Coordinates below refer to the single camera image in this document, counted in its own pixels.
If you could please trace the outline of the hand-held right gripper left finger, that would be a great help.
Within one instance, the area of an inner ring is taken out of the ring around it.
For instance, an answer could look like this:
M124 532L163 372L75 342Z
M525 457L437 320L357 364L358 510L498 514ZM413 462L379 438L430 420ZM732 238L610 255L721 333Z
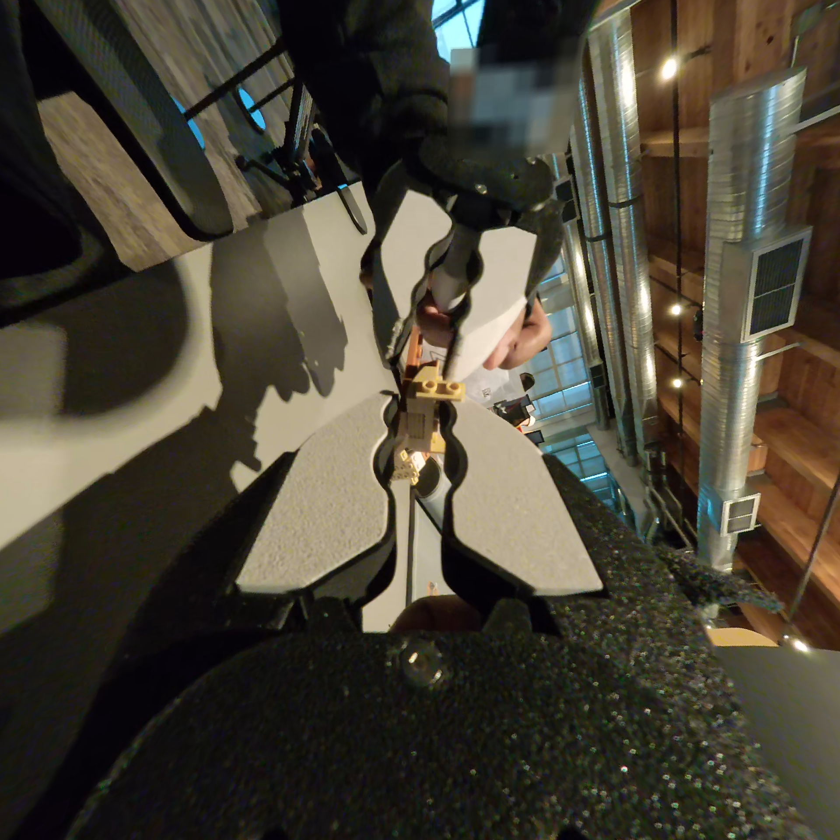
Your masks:
M398 399L376 392L295 453L236 579L259 595L376 595L395 546L389 487Z

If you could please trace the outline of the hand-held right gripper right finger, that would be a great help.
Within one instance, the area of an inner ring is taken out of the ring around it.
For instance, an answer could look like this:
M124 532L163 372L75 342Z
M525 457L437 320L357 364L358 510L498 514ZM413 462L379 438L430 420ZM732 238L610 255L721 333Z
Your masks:
M444 405L441 425L447 584L467 601L602 592L539 448L471 401Z

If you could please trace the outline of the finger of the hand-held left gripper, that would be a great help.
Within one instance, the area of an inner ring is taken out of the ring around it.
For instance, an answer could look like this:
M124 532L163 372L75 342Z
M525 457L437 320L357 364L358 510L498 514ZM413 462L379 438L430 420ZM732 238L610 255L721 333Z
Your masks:
M453 314L451 379L463 382L480 368L500 367L513 349L526 309L536 234L504 227L481 235L479 276Z
M446 247L452 220L435 200L409 189L396 206L386 233L378 234L374 256L374 338L384 363L398 362L425 296L429 260Z

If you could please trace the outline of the tan brick assembly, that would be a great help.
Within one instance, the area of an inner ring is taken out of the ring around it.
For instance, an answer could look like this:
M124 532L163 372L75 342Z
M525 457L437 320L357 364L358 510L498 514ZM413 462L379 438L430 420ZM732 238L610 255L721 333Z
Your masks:
M466 399L466 385L442 378L438 363L434 362L418 367L414 377L404 381L404 386L398 427L404 448L410 454L444 454L439 407L462 403Z

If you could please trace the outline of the person's left forearm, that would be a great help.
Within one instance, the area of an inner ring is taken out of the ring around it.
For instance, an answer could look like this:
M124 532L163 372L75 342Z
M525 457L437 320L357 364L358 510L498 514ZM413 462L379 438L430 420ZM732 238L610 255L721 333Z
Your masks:
M448 127L430 1L279 1L280 34L339 157L372 196Z

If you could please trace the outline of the grey desk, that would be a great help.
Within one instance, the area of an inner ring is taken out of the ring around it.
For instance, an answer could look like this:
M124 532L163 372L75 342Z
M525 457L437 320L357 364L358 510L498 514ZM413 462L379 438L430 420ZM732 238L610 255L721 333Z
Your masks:
M374 392L392 387L359 279L373 232L361 184L2 329L2 633L56 597L62 508L220 402L217 330L269 366L237 490Z

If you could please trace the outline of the person's left hand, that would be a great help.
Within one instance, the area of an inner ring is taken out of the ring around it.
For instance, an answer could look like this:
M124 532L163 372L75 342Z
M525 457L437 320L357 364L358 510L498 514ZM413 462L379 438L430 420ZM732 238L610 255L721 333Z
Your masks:
M537 297L529 304L483 363L487 371L510 371L530 361L552 339L552 325Z

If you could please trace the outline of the yellow framed black board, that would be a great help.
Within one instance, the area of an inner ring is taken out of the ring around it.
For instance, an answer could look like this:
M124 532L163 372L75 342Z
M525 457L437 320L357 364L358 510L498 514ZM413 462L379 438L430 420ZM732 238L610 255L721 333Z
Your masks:
M838 839L839 653L740 627L707 635L771 769L815 834Z

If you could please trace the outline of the silver ventilation duct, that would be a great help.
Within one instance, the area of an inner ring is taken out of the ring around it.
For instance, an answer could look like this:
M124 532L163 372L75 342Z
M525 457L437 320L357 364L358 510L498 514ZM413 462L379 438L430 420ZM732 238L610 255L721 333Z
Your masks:
M574 176L616 420L626 447L645 462L658 448L658 398L628 7L591 28L577 96Z
M812 239L786 216L805 81L803 66L772 71L710 102L697 536L719 572L758 516L747 476L763 342L795 321Z

